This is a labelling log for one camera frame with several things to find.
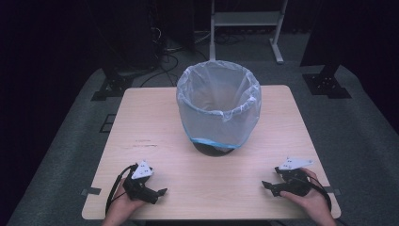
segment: transparent plastic liner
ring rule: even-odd
[[[247,141],[260,116],[261,98],[261,87],[250,70],[221,60],[188,67],[176,93],[190,140],[222,152]]]

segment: gray carpet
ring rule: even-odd
[[[299,67],[309,35],[280,36],[283,65],[274,61],[266,36],[246,36],[234,45],[217,45],[216,59],[250,69],[262,85],[280,84],[291,89],[327,177],[342,192],[337,196],[342,220],[348,225],[397,225],[398,135],[364,92],[358,78],[345,67],[337,71],[336,78],[351,99],[311,95],[302,73],[318,73],[321,67]],[[171,43],[169,48],[173,47],[176,44]],[[207,44],[199,43],[197,48],[208,56]],[[204,61],[198,52],[179,52],[173,56],[179,62],[169,76],[158,75],[144,87],[173,86],[176,76],[186,67]],[[172,68],[174,60],[164,57],[164,69]],[[159,72],[138,77],[132,87],[140,87]],[[86,197],[81,193],[91,185],[108,137],[99,131],[107,115],[118,112],[121,100],[108,97],[105,101],[90,101],[103,81],[102,70],[94,72],[76,97],[8,225],[100,225],[99,220],[82,219]],[[283,223],[314,225],[308,219]]]

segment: wooden table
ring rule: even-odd
[[[154,174],[146,186],[168,188],[155,205],[138,209],[135,219],[306,218],[297,205],[273,197],[261,181],[281,183],[274,167],[287,156],[312,159],[314,171],[329,186],[294,97],[286,86],[262,86],[261,117],[247,142],[219,157],[200,153],[184,132],[176,88],[127,89],[115,119],[82,216],[104,218],[116,177],[145,159]],[[330,194],[332,215],[341,214]]]

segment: hand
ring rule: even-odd
[[[123,194],[125,192],[125,189],[122,186],[124,180],[125,179],[120,180],[120,185],[114,195],[114,199],[116,197],[118,198],[109,206],[108,213],[106,214],[102,224],[103,226],[120,226],[137,208],[145,203],[141,200],[131,201],[127,194]]]
[[[315,180],[317,176],[314,172],[302,168],[306,174],[308,174],[311,178],[311,183],[320,186]],[[316,222],[319,226],[335,226],[335,220],[332,217],[331,213],[328,210],[326,199],[320,192],[316,191],[315,189],[311,189],[309,193],[304,196],[297,196],[291,192],[281,191],[280,195],[287,200],[290,200],[298,205],[300,205],[305,212],[309,215],[309,217]]]

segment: white shelf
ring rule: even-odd
[[[277,25],[279,11],[215,12],[215,26]]]

